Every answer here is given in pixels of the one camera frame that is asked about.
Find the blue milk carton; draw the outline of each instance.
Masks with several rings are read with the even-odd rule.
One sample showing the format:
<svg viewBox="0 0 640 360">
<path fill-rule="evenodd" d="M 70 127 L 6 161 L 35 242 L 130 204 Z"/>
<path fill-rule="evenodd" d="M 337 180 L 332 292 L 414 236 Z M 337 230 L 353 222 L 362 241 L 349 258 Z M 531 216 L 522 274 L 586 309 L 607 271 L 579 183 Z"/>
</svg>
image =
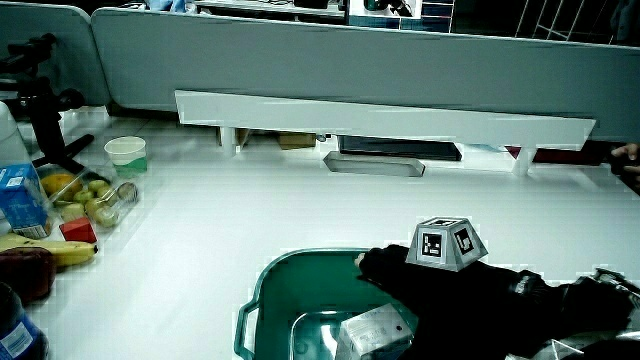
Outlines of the blue milk carton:
<svg viewBox="0 0 640 360">
<path fill-rule="evenodd" d="M 31 239 L 51 234 L 47 201 L 31 163 L 0 168 L 0 209 L 16 234 Z"/>
</svg>

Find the white box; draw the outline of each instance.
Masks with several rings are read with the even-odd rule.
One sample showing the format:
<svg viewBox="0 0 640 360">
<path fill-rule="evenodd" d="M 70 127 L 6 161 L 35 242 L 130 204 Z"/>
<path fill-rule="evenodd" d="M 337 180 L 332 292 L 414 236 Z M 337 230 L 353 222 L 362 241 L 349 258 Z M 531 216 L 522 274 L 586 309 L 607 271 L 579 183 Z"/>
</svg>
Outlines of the white box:
<svg viewBox="0 0 640 360">
<path fill-rule="evenodd" d="M 413 332 L 392 304 L 344 320 L 335 360 L 395 360 Z"/>
</svg>

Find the clear plastic container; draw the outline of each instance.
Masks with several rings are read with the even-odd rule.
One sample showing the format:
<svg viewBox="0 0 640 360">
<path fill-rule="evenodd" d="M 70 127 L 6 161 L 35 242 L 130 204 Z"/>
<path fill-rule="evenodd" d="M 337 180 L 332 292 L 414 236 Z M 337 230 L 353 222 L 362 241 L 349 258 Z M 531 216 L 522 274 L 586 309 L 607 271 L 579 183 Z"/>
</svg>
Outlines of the clear plastic container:
<svg viewBox="0 0 640 360">
<path fill-rule="evenodd" d="M 141 194 L 141 180 L 121 179 L 112 167 L 87 167 L 77 175 L 49 167 L 40 171 L 40 179 L 57 222 L 63 224 L 86 216 L 96 234 L 116 229 Z"/>
<path fill-rule="evenodd" d="M 29 162 L 31 158 L 24 146 L 18 125 L 7 105 L 0 101 L 0 168 Z M 0 210 L 0 221 L 4 221 L 2 210 Z"/>
</svg>

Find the white shelf leg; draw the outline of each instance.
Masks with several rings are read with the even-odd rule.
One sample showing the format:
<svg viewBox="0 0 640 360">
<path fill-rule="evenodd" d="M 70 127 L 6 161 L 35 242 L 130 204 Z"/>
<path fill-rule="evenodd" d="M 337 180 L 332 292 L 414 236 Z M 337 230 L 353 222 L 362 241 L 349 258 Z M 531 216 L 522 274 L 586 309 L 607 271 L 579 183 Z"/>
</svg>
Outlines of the white shelf leg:
<svg viewBox="0 0 640 360">
<path fill-rule="evenodd" d="M 522 147 L 520 153 L 516 158 L 516 163 L 513 166 L 513 173 L 517 176 L 525 176 L 529 171 L 529 166 L 533 162 L 533 158 L 536 156 L 536 148 Z"/>
<path fill-rule="evenodd" d="M 236 155 L 236 129 L 231 127 L 220 127 L 220 142 L 222 143 L 222 152 L 225 157 L 234 157 Z"/>
</svg>

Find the black cloth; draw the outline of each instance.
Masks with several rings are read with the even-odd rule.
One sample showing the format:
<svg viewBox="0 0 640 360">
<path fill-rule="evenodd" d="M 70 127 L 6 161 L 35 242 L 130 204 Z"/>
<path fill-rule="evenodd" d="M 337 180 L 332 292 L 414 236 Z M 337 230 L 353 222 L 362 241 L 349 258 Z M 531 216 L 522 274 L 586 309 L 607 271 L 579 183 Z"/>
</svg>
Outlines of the black cloth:
<svg viewBox="0 0 640 360">
<path fill-rule="evenodd" d="M 622 330 L 629 321 L 628 298 L 590 278 L 551 287 L 531 271 L 480 261 L 452 272 L 408 264 L 408 250 L 374 248 L 359 265 L 361 280 L 389 293 L 419 319 L 402 360 L 531 357 L 550 339 Z"/>
</svg>

